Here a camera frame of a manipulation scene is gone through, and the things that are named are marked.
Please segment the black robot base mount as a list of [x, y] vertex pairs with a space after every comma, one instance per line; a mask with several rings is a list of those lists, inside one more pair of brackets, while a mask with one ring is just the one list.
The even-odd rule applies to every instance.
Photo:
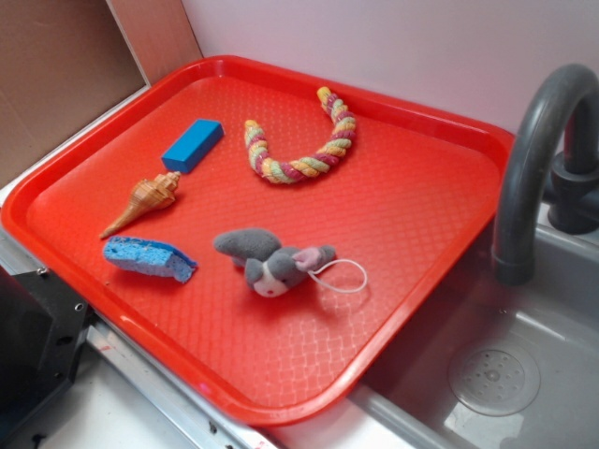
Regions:
[[75, 382], [90, 311], [52, 272], [1, 270], [1, 446]]

